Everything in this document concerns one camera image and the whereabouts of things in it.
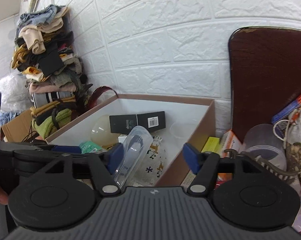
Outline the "green label plastic bottle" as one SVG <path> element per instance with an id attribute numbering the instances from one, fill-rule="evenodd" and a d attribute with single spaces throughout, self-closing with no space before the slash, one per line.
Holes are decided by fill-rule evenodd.
<path id="1" fill-rule="evenodd" d="M 79 145 L 82 154 L 103 152 L 103 148 L 92 141 L 82 142 Z"/>

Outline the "clear case with spoon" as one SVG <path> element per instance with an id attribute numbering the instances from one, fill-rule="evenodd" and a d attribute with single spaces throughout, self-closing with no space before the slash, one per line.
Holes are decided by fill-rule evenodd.
<path id="1" fill-rule="evenodd" d="M 152 142 L 153 137 L 142 126 L 134 127 L 127 135 L 122 143 L 124 156 L 114 174 L 114 181 L 120 189 L 133 178 Z"/>

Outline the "white yellow medicine box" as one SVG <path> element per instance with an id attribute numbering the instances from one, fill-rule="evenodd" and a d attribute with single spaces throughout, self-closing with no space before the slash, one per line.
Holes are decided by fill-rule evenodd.
<path id="1" fill-rule="evenodd" d="M 209 137 L 202 148 L 201 152 L 214 152 L 218 153 L 220 146 L 220 139 L 218 137 Z"/>

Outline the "brown hair claw clip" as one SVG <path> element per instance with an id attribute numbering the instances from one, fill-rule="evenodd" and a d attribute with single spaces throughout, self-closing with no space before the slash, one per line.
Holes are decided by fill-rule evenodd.
<path id="1" fill-rule="evenodd" d="M 225 149 L 224 153 L 226 154 L 227 157 L 232 159 L 235 159 L 236 157 L 247 156 L 250 159 L 257 162 L 259 165 L 263 166 L 269 172 L 273 173 L 276 177 L 278 177 L 282 181 L 289 181 L 298 177 L 298 172 L 284 171 L 276 167 L 274 164 L 270 163 L 268 160 L 262 158 L 261 155 L 254 157 L 253 154 L 250 152 L 243 151 L 241 153 L 238 153 L 238 151 L 231 148 Z"/>

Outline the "brown cardboard box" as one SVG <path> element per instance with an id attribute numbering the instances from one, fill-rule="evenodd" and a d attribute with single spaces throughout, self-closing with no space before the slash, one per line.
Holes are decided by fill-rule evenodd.
<path id="1" fill-rule="evenodd" d="M 32 123 L 31 110 L 28 109 L 1 127 L 7 142 L 22 142 L 29 134 Z"/>

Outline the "black barcode box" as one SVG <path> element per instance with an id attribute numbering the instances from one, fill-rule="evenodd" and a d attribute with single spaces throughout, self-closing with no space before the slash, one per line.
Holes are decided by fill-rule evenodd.
<path id="1" fill-rule="evenodd" d="M 156 132 L 166 128 L 166 115 L 164 111 L 128 114 L 128 115 L 110 115 L 111 133 L 129 134 L 136 126 L 144 127 L 149 133 Z"/>

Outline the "white plastic bag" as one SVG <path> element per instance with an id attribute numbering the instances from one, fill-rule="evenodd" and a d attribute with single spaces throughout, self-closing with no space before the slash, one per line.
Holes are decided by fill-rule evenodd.
<path id="1" fill-rule="evenodd" d="M 28 83 L 24 76 L 10 73 L 0 80 L 1 111 L 23 112 L 33 104 L 29 97 Z"/>

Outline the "pile of folded clothes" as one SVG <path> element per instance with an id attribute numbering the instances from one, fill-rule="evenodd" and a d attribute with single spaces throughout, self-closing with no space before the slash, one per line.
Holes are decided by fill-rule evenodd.
<path id="1" fill-rule="evenodd" d="M 11 67 L 25 76 L 33 103 L 29 134 L 47 139 L 85 112 L 91 85 L 66 31 L 67 6 L 51 4 L 18 20 Z"/>

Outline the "drawstring pouch bag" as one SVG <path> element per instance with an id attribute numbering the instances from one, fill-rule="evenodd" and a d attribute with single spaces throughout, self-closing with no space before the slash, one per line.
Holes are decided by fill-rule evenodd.
<path id="1" fill-rule="evenodd" d="M 283 142 L 287 170 L 301 181 L 301 95 L 271 119 L 273 134 Z"/>

